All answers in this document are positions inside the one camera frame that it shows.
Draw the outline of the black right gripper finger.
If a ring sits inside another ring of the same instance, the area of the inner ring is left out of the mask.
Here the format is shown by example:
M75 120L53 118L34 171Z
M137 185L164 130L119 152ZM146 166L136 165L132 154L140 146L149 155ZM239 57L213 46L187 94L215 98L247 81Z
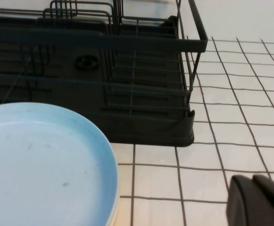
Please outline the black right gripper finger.
M226 217L230 226L274 226L274 181L259 174L232 176Z

